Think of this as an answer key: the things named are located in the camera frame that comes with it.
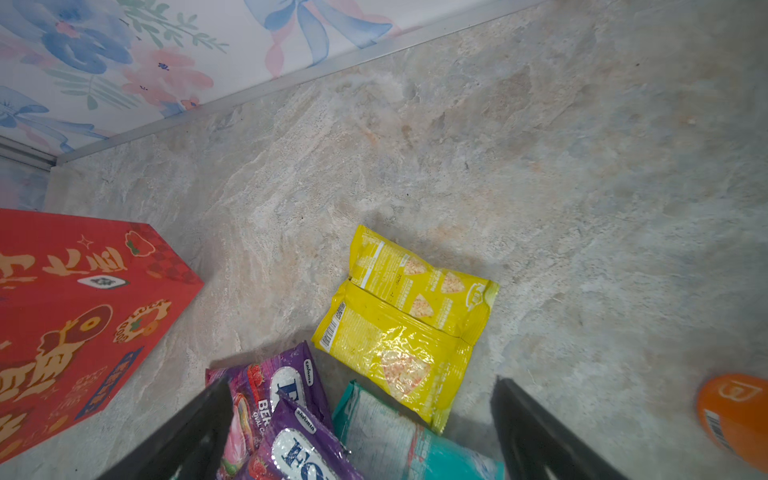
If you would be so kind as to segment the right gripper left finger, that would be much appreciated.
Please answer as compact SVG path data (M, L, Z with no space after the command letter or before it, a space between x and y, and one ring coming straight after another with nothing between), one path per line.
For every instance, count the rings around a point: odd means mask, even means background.
M218 379L102 479L214 479L233 419L228 383Z

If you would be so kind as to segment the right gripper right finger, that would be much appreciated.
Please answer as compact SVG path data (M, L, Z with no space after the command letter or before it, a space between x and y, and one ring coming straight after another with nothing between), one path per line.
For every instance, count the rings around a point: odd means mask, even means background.
M496 379L490 405L512 479L625 477L512 379Z

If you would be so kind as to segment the red paper gift bag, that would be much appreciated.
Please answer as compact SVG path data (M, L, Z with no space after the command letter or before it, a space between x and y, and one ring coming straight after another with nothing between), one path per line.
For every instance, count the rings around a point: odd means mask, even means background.
M1 213L1 457L103 410L202 289L144 223Z

